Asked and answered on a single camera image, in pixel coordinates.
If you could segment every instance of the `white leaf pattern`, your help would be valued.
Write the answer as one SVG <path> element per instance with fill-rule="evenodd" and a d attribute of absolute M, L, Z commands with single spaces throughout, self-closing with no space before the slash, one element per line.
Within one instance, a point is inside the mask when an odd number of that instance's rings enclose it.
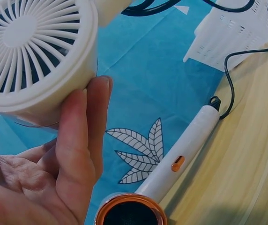
<path fill-rule="evenodd" d="M 111 129 L 106 132 L 116 139 L 122 141 L 123 143 L 136 149 L 137 151 L 143 153 L 144 155 L 151 158 L 155 157 L 155 155 L 149 149 L 148 140 L 141 134 L 129 129 L 122 128 Z"/>
<path fill-rule="evenodd" d="M 121 178 L 119 184 L 131 184 L 145 180 L 164 157 L 160 118 L 153 124 L 148 138 L 124 128 L 110 129 L 106 133 L 143 154 L 136 155 L 116 151 L 117 155 L 131 166 L 131 170 Z"/>
<path fill-rule="evenodd" d="M 132 168 L 123 178 L 119 181 L 120 184 L 132 184 L 146 179 L 151 172 L 139 171 Z"/>
<path fill-rule="evenodd" d="M 140 171 L 151 172 L 158 165 L 158 162 L 147 156 L 141 156 L 122 151 L 116 151 L 119 157 L 121 157 L 132 168 Z"/>
<path fill-rule="evenodd" d="M 160 162 L 163 159 L 163 139 L 160 118 L 157 119 L 149 131 L 149 148 L 152 152 L 155 152 L 157 160 Z"/>

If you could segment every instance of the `orange switch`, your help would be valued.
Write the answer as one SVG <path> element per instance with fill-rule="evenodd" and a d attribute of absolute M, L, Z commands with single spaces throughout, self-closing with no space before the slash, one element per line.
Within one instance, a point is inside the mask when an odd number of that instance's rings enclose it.
<path fill-rule="evenodd" d="M 171 165 L 171 170 L 174 172 L 177 172 L 182 164 L 185 162 L 185 157 L 184 156 L 179 156 L 176 161 Z"/>

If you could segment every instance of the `black mesh filter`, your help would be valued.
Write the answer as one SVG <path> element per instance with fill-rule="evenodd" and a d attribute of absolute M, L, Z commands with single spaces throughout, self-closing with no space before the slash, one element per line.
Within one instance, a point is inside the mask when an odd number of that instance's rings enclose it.
<path fill-rule="evenodd" d="M 139 202 L 123 202 L 110 209 L 103 225 L 158 225 L 152 209 Z"/>

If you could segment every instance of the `white hair dryer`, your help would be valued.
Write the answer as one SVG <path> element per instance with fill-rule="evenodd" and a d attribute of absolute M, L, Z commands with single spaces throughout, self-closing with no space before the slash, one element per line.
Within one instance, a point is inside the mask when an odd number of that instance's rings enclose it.
<path fill-rule="evenodd" d="M 202 148 L 219 121 L 220 100 L 203 106 L 174 146 L 135 193 L 107 197 L 95 225 L 167 225 L 159 206 L 180 175 Z"/>

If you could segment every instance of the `blue bedsheet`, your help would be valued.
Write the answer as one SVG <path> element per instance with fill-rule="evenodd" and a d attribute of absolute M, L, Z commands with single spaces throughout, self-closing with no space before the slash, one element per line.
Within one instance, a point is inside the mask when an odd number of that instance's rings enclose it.
<path fill-rule="evenodd" d="M 193 60 L 182 62 L 210 7 L 201 0 L 178 5 L 189 7 L 188 14 L 173 7 L 144 18 L 120 15 L 100 29 L 99 75 L 111 75 L 114 90 L 104 139 L 105 170 L 94 188 L 87 225 L 107 195 L 135 191 L 154 168 L 129 165 L 142 154 L 140 146 L 151 150 L 148 157 L 157 164 L 220 82 L 221 72 Z M 1 154 L 16 154 L 53 138 L 0 116 Z M 140 144 L 131 147 L 134 138 Z M 133 155 L 125 157 L 124 152 Z"/>

